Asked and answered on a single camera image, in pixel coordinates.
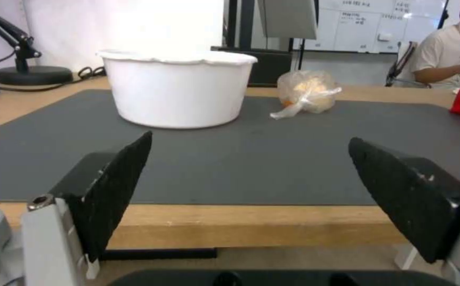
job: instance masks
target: gray desk mat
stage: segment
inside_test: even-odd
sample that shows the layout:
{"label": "gray desk mat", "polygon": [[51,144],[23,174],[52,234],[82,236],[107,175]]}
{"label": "gray desk mat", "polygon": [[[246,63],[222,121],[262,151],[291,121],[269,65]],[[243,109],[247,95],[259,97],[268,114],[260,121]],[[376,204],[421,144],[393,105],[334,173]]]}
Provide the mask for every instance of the gray desk mat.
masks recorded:
{"label": "gray desk mat", "polygon": [[324,114],[269,117],[280,109],[275,98],[247,97],[234,122],[161,130],[120,118],[109,91],[83,91],[0,126],[0,201],[49,192],[85,154],[150,129],[134,203],[373,205],[348,155],[353,136],[430,158],[460,179],[460,116],[446,109],[338,101]]}

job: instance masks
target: plastic bag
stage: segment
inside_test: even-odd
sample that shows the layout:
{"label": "plastic bag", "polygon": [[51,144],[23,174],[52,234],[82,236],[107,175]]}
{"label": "plastic bag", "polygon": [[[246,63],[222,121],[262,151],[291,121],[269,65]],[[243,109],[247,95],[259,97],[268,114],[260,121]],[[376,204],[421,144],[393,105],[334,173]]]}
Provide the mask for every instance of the plastic bag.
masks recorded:
{"label": "plastic bag", "polygon": [[335,94],[342,91],[332,76],[324,71],[293,71],[278,79],[279,100],[286,107],[271,113],[274,119],[293,117],[301,110],[322,113],[332,108]]}

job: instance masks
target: desk lamp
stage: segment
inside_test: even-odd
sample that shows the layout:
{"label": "desk lamp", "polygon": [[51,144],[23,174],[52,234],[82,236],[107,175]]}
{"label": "desk lamp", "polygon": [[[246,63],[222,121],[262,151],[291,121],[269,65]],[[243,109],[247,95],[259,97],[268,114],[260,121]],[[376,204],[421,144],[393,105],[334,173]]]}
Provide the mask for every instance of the desk lamp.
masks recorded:
{"label": "desk lamp", "polygon": [[32,47],[34,38],[0,17],[0,37],[15,51],[15,66],[0,69],[0,83],[5,85],[55,85],[73,80],[67,68],[27,65],[28,58],[39,58],[41,52]]}

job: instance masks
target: whiteboard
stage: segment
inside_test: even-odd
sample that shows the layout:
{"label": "whiteboard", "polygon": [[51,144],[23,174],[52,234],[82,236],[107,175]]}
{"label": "whiteboard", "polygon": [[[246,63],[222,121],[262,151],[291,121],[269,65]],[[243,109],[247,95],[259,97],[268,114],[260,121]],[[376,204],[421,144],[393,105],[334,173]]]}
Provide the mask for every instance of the whiteboard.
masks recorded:
{"label": "whiteboard", "polygon": [[[446,0],[319,0],[317,40],[306,50],[397,52],[398,42],[422,42],[435,31]],[[299,49],[300,39],[294,39]]]}

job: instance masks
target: white plastic basin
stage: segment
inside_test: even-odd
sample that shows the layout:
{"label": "white plastic basin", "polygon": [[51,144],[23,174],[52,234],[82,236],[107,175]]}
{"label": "white plastic basin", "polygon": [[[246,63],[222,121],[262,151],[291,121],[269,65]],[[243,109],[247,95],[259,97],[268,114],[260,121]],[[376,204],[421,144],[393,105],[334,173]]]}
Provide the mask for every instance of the white plastic basin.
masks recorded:
{"label": "white plastic basin", "polygon": [[203,128],[234,120],[257,58],[220,51],[102,50],[119,114],[160,128]]}

